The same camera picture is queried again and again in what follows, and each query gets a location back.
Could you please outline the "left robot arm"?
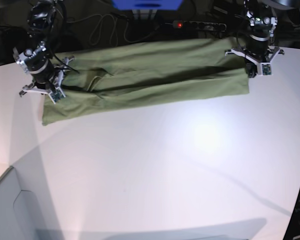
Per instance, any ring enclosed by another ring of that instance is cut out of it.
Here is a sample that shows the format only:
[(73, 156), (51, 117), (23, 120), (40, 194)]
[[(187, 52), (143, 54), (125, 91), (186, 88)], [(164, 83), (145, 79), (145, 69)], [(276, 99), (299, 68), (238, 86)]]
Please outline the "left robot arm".
[(273, 43), (278, 18), (274, 10), (256, 0), (243, 2), (244, 14), (235, 34), (236, 47), (225, 51), (225, 55), (244, 58), (248, 77), (271, 76), (272, 63), (285, 52)]

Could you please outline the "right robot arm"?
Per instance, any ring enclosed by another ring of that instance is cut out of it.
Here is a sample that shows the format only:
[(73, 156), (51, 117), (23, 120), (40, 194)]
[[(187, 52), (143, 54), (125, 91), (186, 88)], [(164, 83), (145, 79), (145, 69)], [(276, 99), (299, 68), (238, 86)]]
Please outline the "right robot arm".
[(13, 49), (16, 64), (26, 74), (32, 76), (32, 82), (23, 86), (19, 95), (21, 97), (27, 93), (47, 95), (54, 104), (66, 97), (62, 89), (66, 72), (77, 72), (69, 66), (75, 59), (74, 56), (60, 59), (51, 47), (57, 5), (62, 8), (65, 16), (65, 5), (61, 0), (39, 0), (31, 8), (27, 18), (29, 45), (22, 52), (16, 47)]

